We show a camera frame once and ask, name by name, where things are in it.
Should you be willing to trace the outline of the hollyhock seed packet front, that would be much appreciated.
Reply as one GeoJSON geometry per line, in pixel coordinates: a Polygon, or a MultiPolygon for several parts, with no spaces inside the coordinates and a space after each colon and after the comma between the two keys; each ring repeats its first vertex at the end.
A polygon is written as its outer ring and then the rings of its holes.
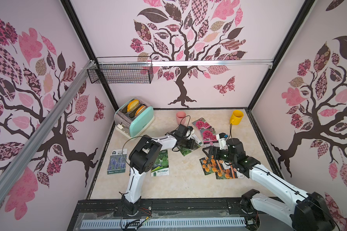
{"type": "Polygon", "coordinates": [[[200,133],[204,144],[218,142],[218,139],[216,138],[216,131],[214,128],[200,130],[200,133]]]}

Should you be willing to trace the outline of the green gourd packet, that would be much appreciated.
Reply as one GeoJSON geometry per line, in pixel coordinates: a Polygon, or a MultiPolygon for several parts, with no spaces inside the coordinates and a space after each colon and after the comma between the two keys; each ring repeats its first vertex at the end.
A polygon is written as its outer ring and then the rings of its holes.
{"type": "Polygon", "coordinates": [[[159,152],[159,155],[151,169],[151,177],[167,176],[169,174],[168,150],[162,150],[159,152]]]}
{"type": "Polygon", "coordinates": [[[200,147],[201,146],[195,141],[190,141],[190,142],[187,142],[186,144],[179,146],[179,152],[185,157],[200,147]]]}

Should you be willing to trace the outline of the marigold seed packet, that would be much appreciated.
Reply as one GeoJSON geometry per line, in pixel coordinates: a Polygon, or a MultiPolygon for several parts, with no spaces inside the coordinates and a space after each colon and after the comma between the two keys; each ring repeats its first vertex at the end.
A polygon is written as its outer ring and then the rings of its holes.
{"type": "Polygon", "coordinates": [[[229,163],[222,160],[216,160],[216,179],[217,180],[230,180],[230,179],[243,179],[244,175],[232,167],[229,163]]]}
{"type": "Polygon", "coordinates": [[[212,158],[203,157],[199,161],[204,175],[210,175],[220,171],[217,162],[212,158]]]}

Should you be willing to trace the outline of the green gourd packet front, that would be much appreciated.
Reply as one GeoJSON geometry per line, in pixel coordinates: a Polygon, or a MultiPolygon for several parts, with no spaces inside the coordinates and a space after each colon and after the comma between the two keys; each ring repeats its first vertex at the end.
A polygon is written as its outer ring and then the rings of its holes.
{"type": "Polygon", "coordinates": [[[151,177],[167,176],[169,174],[168,150],[162,150],[159,152],[159,155],[151,169],[151,177]]]}

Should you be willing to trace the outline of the lavender seed packet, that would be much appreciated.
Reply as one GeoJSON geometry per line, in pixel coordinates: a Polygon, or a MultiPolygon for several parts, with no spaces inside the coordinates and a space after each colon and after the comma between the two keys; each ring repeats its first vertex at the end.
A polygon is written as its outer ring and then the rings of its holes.
{"type": "Polygon", "coordinates": [[[118,174],[126,171],[127,149],[115,149],[109,157],[107,174],[118,174]]]}

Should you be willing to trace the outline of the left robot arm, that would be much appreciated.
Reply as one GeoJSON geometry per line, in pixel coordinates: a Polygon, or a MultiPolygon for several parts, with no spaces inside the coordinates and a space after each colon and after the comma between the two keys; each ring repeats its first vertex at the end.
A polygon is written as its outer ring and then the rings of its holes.
{"type": "Polygon", "coordinates": [[[178,125],[171,132],[162,137],[150,137],[143,135],[129,155],[130,178],[126,192],[121,196],[123,211],[129,215],[135,215],[140,208],[141,190],[146,174],[152,169],[160,151],[172,150],[183,144],[195,142],[192,138],[195,134],[192,126],[178,125]]]}

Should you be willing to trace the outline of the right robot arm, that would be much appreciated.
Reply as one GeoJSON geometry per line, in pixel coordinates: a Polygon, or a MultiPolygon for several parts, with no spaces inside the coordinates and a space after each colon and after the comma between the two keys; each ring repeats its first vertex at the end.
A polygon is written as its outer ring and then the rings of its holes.
{"type": "Polygon", "coordinates": [[[240,204],[243,212],[264,212],[295,231],[333,231],[339,227],[319,193],[308,193],[274,174],[259,160],[248,156],[239,139],[221,138],[219,143],[219,147],[203,148],[207,157],[229,163],[239,173],[277,196],[277,199],[272,199],[251,189],[242,195],[240,204]]]}

